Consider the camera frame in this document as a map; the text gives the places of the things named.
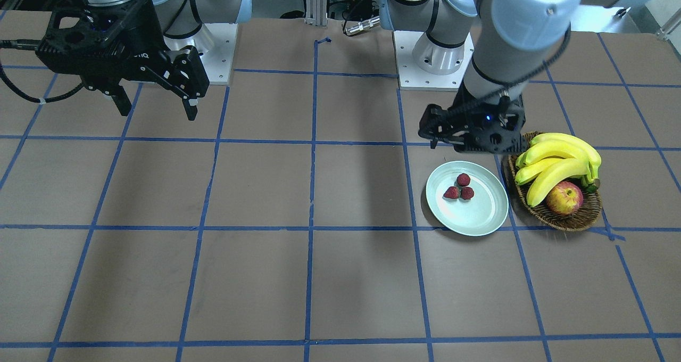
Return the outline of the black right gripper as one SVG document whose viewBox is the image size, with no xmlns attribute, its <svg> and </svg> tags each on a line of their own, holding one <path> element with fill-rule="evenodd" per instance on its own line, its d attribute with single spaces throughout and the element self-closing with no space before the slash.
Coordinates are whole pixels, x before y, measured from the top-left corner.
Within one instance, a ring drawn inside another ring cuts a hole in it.
<svg viewBox="0 0 681 362">
<path fill-rule="evenodd" d="M 152 0 L 128 0 L 108 7 L 85 0 L 62 0 L 54 8 L 36 55 L 50 70 L 85 78 L 153 81 L 172 91 L 188 120 L 195 120 L 198 100 L 209 78 L 195 46 L 168 51 Z M 110 97 L 128 117 L 132 104 L 124 88 Z"/>
</svg>

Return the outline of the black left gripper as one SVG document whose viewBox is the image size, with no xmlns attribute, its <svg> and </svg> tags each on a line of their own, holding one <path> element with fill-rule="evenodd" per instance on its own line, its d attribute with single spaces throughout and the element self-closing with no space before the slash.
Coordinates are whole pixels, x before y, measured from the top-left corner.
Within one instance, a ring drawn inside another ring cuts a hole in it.
<svg viewBox="0 0 681 362">
<path fill-rule="evenodd" d="M 432 149 L 443 142 L 460 153 L 519 155 L 527 149 L 527 139 L 521 133 L 525 122 L 522 95 L 475 98 L 461 86 L 449 108 L 427 105 L 419 120 L 418 136 L 427 139 Z"/>
</svg>

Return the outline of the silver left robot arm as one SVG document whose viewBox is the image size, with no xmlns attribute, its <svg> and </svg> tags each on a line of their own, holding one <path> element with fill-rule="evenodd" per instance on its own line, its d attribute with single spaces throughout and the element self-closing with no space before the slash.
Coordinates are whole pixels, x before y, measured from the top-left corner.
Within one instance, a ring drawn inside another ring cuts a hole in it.
<svg viewBox="0 0 681 362">
<path fill-rule="evenodd" d="M 580 5 L 637 7 L 649 0 L 381 0 L 386 30 L 422 32 L 419 66 L 434 72 L 435 54 L 465 50 L 474 20 L 481 32 L 449 108 L 431 103 L 418 136 L 461 153 L 518 153 L 528 144 L 522 93 L 566 50 Z"/>
</svg>

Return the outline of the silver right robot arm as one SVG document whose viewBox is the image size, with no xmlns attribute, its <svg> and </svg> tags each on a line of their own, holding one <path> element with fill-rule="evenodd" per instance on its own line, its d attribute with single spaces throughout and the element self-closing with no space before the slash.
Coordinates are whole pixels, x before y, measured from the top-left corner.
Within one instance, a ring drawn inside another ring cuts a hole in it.
<svg viewBox="0 0 681 362">
<path fill-rule="evenodd" d="M 155 83 L 177 95 L 187 119 L 209 87 L 209 52 L 200 35 L 210 24 L 251 19 L 252 0 L 64 0 L 35 49 L 58 74 L 75 75 L 127 116 L 122 80 Z"/>
</svg>

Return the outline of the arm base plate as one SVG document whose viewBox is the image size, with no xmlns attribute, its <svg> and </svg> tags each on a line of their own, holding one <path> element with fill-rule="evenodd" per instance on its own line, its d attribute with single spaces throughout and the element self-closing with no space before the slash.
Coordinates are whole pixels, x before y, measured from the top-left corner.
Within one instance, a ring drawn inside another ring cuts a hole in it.
<svg viewBox="0 0 681 362">
<path fill-rule="evenodd" d="M 203 24 L 186 38 L 164 37 L 173 51 L 184 46 L 197 48 L 211 85 L 229 85 L 236 50 L 239 24 Z"/>
<path fill-rule="evenodd" d="M 470 33 L 458 47 L 440 47 L 416 31 L 396 30 L 393 40 L 401 89 L 458 91 L 474 53 Z"/>
</svg>

